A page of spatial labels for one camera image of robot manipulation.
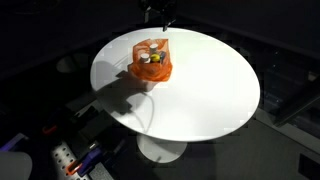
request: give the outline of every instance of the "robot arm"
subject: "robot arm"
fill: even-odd
[[[139,0],[144,12],[144,22],[149,21],[149,12],[155,11],[162,16],[163,32],[176,20],[177,0]]]

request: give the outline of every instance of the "table pedestal base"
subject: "table pedestal base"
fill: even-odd
[[[187,147],[185,142],[173,142],[139,134],[137,143],[142,154],[151,161],[168,163],[178,159]]]

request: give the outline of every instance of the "bag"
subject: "bag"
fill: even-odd
[[[158,44],[158,51],[166,53],[162,63],[141,63],[140,55],[142,53],[149,54],[150,45]],[[133,63],[128,65],[128,71],[135,77],[153,82],[168,81],[172,71],[172,64],[170,61],[170,52],[168,39],[147,39],[133,46]]]

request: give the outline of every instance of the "dark background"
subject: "dark background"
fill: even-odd
[[[14,1],[0,1],[0,80],[142,22],[137,0],[62,0],[53,10],[34,15],[14,13],[4,6],[9,2]],[[178,3],[178,15],[320,58],[319,1]]]
[[[85,69],[63,74],[56,69],[59,59],[81,52],[88,54],[90,60],[93,60],[96,53],[110,40],[122,33],[142,28],[143,22],[137,0],[61,0],[52,10],[28,15],[17,13],[15,6],[8,8],[7,5],[13,2],[0,0],[0,110],[3,104],[13,114],[3,120],[0,113],[0,144],[18,132],[38,137],[43,124],[55,108],[91,91],[90,61]],[[317,12],[320,6],[315,0],[178,0],[178,3],[178,18],[173,26],[209,34],[242,54],[259,78],[259,107],[267,112],[276,114],[287,100],[301,91],[308,84],[310,69],[320,72],[320,27]],[[153,26],[160,26],[157,25],[159,19],[153,22]],[[295,123],[300,123],[301,129],[320,137],[320,115],[315,114],[314,123],[309,120]],[[279,143],[274,147],[281,145],[274,139],[268,141],[268,147],[273,147],[273,142]],[[41,138],[36,138],[35,141],[39,151],[50,150],[46,146],[47,141]],[[261,142],[259,147],[267,149],[263,146],[266,140],[250,141],[248,144],[257,142]],[[203,152],[197,152],[198,147],[197,144],[191,144],[186,151],[186,159],[188,156],[201,156]],[[244,154],[246,153],[239,153],[239,157],[244,157]],[[261,157],[278,159],[269,158],[272,153],[261,154]],[[130,159],[134,165],[128,164],[126,159]],[[144,169],[135,156],[123,156],[122,160],[119,171],[127,169],[125,172],[128,172],[122,176],[144,175],[136,173],[132,168],[135,166]],[[188,163],[182,160],[175,163],[187,170],[197,165],[194,159],[189,165],[185,165]],[[208,168],[208,172],[212,171],[207,163],[201,165],[198,169]],[[46,169],[45,165],[37,167]],[[161,172],[159,174],[166,174],[162,173],[164,169],[166,168],[158,168]],[[185,169],[177,169],[180,174],[184,174]],[[192,171],[193,175],[189,178],[195,179],[198,172]],[[176,175],[177,173],[172,173],[172,179],[181,177]]]

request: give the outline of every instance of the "white round table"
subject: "white round table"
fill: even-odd
[[[145,39],[169,39],[173,70],[150,92],[125,78],[132,47]],[[256,111],[257,76],[248,62],[223,42],[195,31],[149,28],[124,34],[97,54],[91,84],[103,108],[139,132],[138,147],[150,160],[177,159],[187,142],[235,131]]]

